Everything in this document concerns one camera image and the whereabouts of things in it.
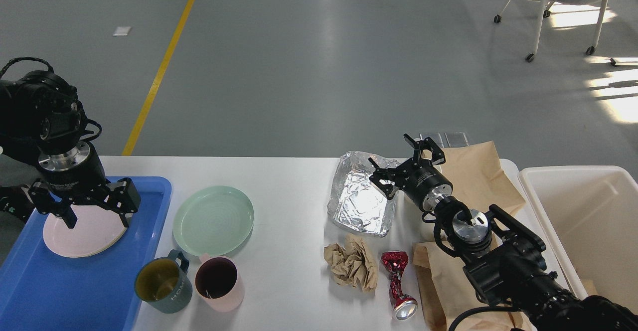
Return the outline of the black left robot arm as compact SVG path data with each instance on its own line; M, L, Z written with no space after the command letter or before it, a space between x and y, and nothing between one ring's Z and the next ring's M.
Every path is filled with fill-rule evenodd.
M109 181L93 145L102 126L87 117L77 88L46 64L16 81L1 81L1 148L39 173L27 190L36 210L77 224L73 205L113 211L124 227L141 205L130 178Z

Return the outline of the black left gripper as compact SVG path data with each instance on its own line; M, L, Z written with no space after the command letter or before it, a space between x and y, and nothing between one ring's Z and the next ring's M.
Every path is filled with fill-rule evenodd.
M30 186L30 201L40 214L53 214L69 229L77 224L72 202L89 205L97 200L98 206L116 213L125 228L130 227L132 216L141 205L141 195L131 178L108 183L100 158L90 142L80 141L59 155L39 154L38 170L46 184L36 180ZM55 201L50 192L61 201Z

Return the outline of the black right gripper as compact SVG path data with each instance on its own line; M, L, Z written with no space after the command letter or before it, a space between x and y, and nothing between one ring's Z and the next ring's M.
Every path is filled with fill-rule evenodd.
M452 182L434 167L445 163L445 154L429 137L421 140L415 140L408 134L403 134L403 137L413 148L412 159L396 169L381 168L373 158L368 158L374 167L369 180L387 200L394 199L397 191L402 190L421 211L434 211L440 201L453 194ZM424 150L430 152L429 159L423 158Z

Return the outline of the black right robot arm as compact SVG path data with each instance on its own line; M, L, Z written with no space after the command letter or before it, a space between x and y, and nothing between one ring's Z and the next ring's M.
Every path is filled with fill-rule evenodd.
M547 273L545 243L506 211L492 204L485 213L453 196L453 184L436 165L445 154L431 138L405 141L413 156L394 168L373 158L370 181L389 200L403 191L424 215L433 215L434 239L442 251L464 262L464 273L483 304L461 313L449 326L483 312L522 312L538 331L635 331L637 316L599 295L580 300Z

